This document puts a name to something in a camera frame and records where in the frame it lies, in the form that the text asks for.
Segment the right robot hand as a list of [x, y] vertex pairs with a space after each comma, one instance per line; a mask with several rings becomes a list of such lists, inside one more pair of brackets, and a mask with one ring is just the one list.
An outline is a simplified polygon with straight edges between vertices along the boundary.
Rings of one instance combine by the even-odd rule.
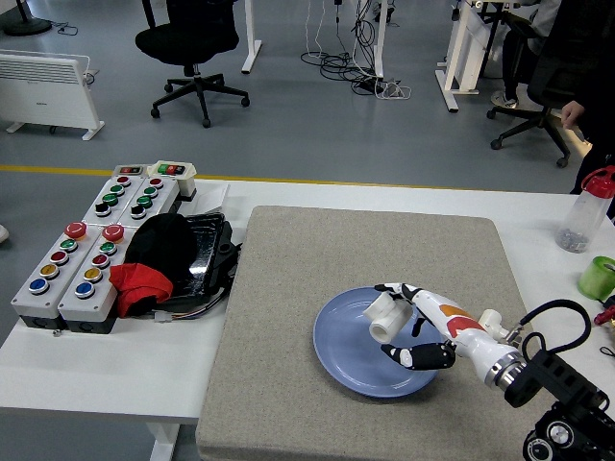
[[[491, 387], [506, 388], [509, 374], [521, 363], [518, 351], [503, 344], [491, 327], [482, 325], [452, 300], [407, 283], [377, 284], [377, 299], [363, 311], [369, 331], [381, 349], [411, 371], [450, 368], [457, 355], [470, 359], [480, 380]], [[445, 342], [399, 348], [392, 340], [418, 312], [415, 326], [435, 327]]]

